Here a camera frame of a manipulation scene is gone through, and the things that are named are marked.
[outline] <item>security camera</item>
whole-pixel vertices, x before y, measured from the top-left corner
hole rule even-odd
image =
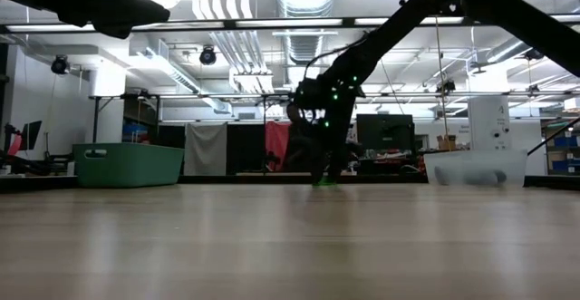
[[[199,56],[199,61],[203,65],[211,65],[216,62],[216,53],[214,52],[214,47],[211,45],[206,45],[203,47],[203,51]]]
[[[53,64],[51,65],[51,71],[60,75],[68,74],[71,71],[71,64],[68,62],[68,56],[56,55]]]

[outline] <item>clear plastic bin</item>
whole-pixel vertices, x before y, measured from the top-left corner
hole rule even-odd
[[[439,185],[523,186],[525,150],[471,150],[425,154],[429,183]]]

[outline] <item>cardboard box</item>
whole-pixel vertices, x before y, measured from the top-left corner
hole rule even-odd
[[[447,135],[447,136],[437,136],[437,142],[439,144],[440,150],[456,150],[457,144],[455,140],[457,139],[456,135]]]

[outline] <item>black partition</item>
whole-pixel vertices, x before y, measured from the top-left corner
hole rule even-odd
[[[228,124],[228,175],[262,171],[266,138],[263,124]]]

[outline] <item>red object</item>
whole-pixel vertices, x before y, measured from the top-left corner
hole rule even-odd
[[[22,136],[15,135],[14,141],[12,142],[12,145],[10,145],[10,148],[8,149],[8,155],[16,156],[16,153],[20,150],[21,145],[22,145]]]
[[[286,155],[286,146],[288,144],[288,123],[277,123],[270,121],[266,123],[266,150],[272,151],[280,159],[280,164],[270,164],[272,171],[282,169],[284,157]]]

